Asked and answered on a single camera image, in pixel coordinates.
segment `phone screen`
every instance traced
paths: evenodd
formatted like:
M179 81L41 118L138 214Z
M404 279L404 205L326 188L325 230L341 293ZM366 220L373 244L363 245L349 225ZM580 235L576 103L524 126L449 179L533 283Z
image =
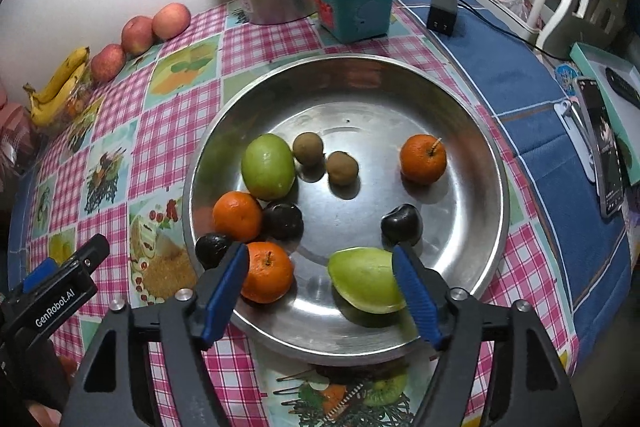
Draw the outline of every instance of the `phone screen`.
M600 197L605 201L608 215L617 209L623 198L622 175L620 173L616 137L609 123L609 116L607 115L607 109L604 107L598 84L594 80L580 80L578 81L578 87L587 108L587 114L595 134L598 154L602 163L604 190L600 191Z

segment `blue tablecloth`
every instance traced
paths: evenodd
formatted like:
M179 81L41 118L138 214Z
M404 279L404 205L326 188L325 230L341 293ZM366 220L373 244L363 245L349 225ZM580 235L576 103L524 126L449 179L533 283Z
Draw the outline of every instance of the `blue tablecloth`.
M424 22L431 0L401 0ZM480 7L475 0L465 0ZM482 15L506 29L483 9ZM630 286L629 245L617 213L600 217L595 187L555 114L564 92L530 49L468 10L459 9L453 35L433 34L450 51L493 110L529 178L546 235L562 274L580 339L578 361L613 318Z

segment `blue gripper pad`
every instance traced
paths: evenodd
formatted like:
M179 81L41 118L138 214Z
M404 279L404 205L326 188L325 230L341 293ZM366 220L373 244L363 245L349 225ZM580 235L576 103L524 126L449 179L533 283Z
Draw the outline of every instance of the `blue gripper pad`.
M233 313L236 301L240 296L248 266L249 250L246 245L241 245L207 303L205 327L202 332L202 340L207 345L210 346L220 340L225 333L226 325L229 324L231 313Z
M58 270L58 264L50 257L47 257L42 263L24 278L22 281L22 293L29 293L35 287L39 286L42 281Z
M391 263L394 277L396 277L404 300L409 306L409 312L418 328L418 333L435 349L440 349L444 336L438 326L438 309L431 299L429 291L422 284L408 254L399 245L393 249Z

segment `power cord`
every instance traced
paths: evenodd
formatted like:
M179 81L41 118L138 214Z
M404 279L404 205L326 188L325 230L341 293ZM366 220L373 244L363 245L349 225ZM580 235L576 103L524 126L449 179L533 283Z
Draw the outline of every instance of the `power cord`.
M500 33L504 33L505 35L508 35L510 37L513 37L514 39L518 39L519 41L524 42L530 48L538 50L540 53L545 54L547 57L554 58L555 60L560 60L560 62L565 62L566 61L566 58L556 57L555 55L552 55L551 53L548 53L548 52L544 51L542 48L537 47L535 44L531 44L531 42L527 41L527 39L523 39L521 36L516 35L515 33L511 32L511 31L505 30L503 28L500 28L500 26L495 25L494 23L492 23L489 19L487 19L476 8L471 6L471 4L469 4L465 0L457 0L457 1L460 3L460 7L461 8L464 8L465 10L468 10L469 12L471 12L476 17L482 19L485 23L487 23L489 26L491 26L491 28L493 28L494 30L498 30Z

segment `tablecloth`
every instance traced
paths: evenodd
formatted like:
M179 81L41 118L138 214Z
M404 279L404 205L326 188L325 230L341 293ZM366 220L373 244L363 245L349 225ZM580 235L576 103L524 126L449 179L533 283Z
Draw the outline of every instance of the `tablecloth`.
M475 0L466 1L506 28ZM402 2L426 20L430 0ZM628 293L640 251L640 187L627 191L626 227L621 213L604 221L595 187L583 175L554 111L554 103L566 95L530 50L464 9L458 10L452 36L429 35L468 75L467 86L482 98L530 187L548 247L558 260L582 359Z
M87 112L91 116L54 140L38 166L27 230L31 267L52 248L75 248L97 232L111 244L110 257L94 272L98 295L53 337L60 353L81 358L111 299L128 296L134 305L159 301L144 285L148 265L132 255L145 242L138 227L154 219L181 246L181 216L168 218L168 206L172 200L179 203L190 155L220 107L273 68L309 55L345 51L383 55L420 68L460 95L489 126L508 175L511 216L504 257L482 299L498 305L519 298L532 302L568 371L573 370L578 337L522 166L484 101L398 7L388 36L345 46L320 29L315 17L253 26L244 22L237 3L217 6L196 15L177 39L128 63L95 93ZM172 74L171 66L185 60L199 61L196 74ZM151 351L161 414L167 425L175 425L161 349L153 345ZM481 410L491 355L490 344L484 343L469 418ZM229 326L205 361L233 425L265 425L264 396L244 334Z

